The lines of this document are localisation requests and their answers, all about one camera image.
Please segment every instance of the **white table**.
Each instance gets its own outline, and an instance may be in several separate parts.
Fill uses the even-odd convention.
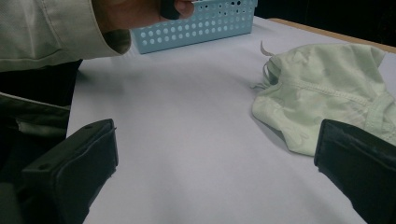
[[[114,119],[120,156],[85,223],[364,223],[312,157],[252,117],[261,41],[273,53],[341,42],[255,18],[250,35],[84,61],[68,134]],[[387,83],[395,64],[387,54]]]

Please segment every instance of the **plastic basket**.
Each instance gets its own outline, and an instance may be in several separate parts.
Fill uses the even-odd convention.
[[[140,53],[177,48],[251,33],[258,0],[201,0],[186,20],[166,21],[133,29]]]

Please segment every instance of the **pale green cloth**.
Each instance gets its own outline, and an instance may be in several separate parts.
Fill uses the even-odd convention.
[[[315,155],[323,119],[352,124],[396,145],[396,105],[378,66],[385,52],[359,44],[307,45],[271,57],[252,112],[281,131],[291,151]]]

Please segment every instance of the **sleeve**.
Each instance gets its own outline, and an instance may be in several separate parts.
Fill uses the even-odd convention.
[[[130,32],[103,36],[91,0],[0,1],[0,72],[118,56]]]

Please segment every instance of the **finger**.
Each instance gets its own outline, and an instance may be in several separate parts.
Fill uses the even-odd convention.
[[[180,13],[181,19],[187,19],[194,12],[194,4],[191,0],[176,0],[175,8]]]

